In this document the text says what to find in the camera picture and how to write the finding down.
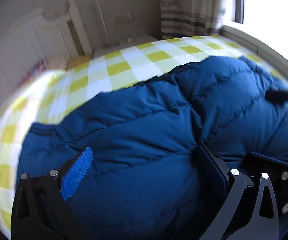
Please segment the blue quilted down jacket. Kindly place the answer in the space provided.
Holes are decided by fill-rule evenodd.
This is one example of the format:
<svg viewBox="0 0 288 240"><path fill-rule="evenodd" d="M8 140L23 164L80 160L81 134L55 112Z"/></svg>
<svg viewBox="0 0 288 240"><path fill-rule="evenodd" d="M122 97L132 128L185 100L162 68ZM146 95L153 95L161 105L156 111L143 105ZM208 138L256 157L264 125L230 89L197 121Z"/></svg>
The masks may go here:
<svg viewBox="0 0 288 240"><path fill-rule="evenodd" d="M91 239L201 239L212 218L197 148L259 176L244 159L265 151L285 111L265 100L269 89L288 87L244 57L211 56L100 93L57 125L32 124L17 185L89 147L92 164L67 205ZM288 239L288 213L278 217L278 239Z"/></svg>

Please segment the yellow checked bed sheet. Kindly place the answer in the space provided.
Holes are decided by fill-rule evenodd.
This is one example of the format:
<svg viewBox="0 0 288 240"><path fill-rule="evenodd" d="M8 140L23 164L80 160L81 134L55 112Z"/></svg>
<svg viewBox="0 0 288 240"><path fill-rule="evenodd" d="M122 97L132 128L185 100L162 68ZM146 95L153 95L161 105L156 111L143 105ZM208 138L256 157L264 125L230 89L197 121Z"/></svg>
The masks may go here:
<svg viewBox="0 0 288 240"><path fill-rule="evenodd" d="M47 70L0 108L0 230L9 238L21 145L33 122L57 124L100 92L129 87L208 56L244 56L280 77L261 50L222 36L172 38L121 49L72 70Z"/></svg>

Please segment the printed striped curtain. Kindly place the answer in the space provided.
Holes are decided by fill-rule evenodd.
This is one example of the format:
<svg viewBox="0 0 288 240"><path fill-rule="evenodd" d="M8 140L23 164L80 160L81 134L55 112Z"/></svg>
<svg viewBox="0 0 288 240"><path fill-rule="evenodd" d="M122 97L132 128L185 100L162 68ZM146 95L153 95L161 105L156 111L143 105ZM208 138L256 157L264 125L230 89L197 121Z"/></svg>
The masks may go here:
<svg viewBox="0 0 288 240"><path fill-rule="evenodd" d="M235 0L160 0L161 36L218 35L235 17Z"/></svg>

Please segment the colourful patterned pillow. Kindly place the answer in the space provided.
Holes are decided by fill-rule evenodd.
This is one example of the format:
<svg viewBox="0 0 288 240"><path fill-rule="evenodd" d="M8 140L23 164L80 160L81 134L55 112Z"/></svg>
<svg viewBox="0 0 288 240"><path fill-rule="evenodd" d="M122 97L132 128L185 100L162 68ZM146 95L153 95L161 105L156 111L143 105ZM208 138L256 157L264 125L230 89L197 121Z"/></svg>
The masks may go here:
<svg viewBox="0 0 288 240"><path fill-rule="evenodd" d="M26 83L28 81L30 81L31 79L35 78L37 75L39 75L41 72L43 72L44 70L46 70L47 68L47 60L43 60L41 62L37 62L30 71L28 71L24 78L23 78L23 82Z"/></svg>

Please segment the white bedside table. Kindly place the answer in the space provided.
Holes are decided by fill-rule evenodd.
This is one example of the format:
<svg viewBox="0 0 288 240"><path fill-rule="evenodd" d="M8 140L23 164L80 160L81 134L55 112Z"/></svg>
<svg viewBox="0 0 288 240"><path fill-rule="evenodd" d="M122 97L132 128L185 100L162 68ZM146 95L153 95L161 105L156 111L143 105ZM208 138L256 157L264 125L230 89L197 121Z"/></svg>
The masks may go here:
<svg viewBox="0 0 288 240"><path fill-rule="evenodd" d="M120 42L116 42L113 45L103 46L102 48L98 48L94 50L93 58L97 58L100 56L104 56L106 54L112 53L117 50L126 49L132 46L138 46L141 44L155 42L158 39L150 36L150 35L141 35L130 37L127 40L122 40Z"/></svg>

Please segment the yellow pillow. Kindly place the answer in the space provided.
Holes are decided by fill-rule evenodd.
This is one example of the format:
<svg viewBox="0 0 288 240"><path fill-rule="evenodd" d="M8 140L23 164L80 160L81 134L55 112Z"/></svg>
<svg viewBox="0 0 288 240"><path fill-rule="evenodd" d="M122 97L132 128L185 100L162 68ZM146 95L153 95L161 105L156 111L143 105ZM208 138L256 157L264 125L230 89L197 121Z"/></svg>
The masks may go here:
<svg viewBox="0 0 288 240"><path fill-rule="evenodd" d="M71 60L67 66L66 66L66 70L75 68L77 66L80 66L81 64L85 64L87 62L89 62L91 60L91 57L89 55L81 55L81 56L77 56L75 59Z"/></svg>

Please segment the white desk lamp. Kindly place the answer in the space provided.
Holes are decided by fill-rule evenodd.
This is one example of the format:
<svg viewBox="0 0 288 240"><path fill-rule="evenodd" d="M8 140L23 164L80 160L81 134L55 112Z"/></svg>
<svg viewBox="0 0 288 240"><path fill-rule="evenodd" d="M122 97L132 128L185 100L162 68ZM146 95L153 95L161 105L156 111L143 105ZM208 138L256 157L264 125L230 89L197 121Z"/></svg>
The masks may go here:
<svg viewBox="0 0 288 240"><path fill-rule="evenodd" d="M102 11L100 0L96 0L96 5L97 5L98 13L100 15L101 23L102 23L102 26L103 26L103 29L104 29L105 36L107 38L108 44L110 46L119 46L120 45L119 41L113 42L111 40L111 38L110 38L110 35L109 35L109 32L108 32L108 28L107 28L107 24L105 22L104 14L103 14L103 11Z"/></svg>

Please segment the white wooden headboard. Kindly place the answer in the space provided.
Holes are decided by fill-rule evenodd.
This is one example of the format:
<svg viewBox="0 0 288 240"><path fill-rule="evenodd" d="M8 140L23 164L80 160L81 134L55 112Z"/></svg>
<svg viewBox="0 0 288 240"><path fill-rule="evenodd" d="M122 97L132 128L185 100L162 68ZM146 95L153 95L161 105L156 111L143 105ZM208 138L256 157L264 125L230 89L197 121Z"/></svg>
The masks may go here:
<svg viewBox="0 0 288 240"><path fill-rule="evenodd" d="M32 11L0 36L0 105L36 63L54 56L73 60L92 53L74 0L68 0L64 12L50 20L43 9Z"/></svg>

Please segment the wall socket plate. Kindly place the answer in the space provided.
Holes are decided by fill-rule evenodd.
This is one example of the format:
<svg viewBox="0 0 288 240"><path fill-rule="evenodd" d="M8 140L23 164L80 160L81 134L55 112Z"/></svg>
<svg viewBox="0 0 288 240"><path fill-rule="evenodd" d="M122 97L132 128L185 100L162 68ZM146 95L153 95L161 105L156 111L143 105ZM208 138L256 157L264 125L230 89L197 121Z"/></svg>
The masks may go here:
<svg viewBox="0 0 288 240"><path fill-rule="evenodd" d="M121 16L117 16L114 18L114 24L115 25L122 25L122 24L128 24L134 22L134 15L133 13L126 13Z"/></svg>

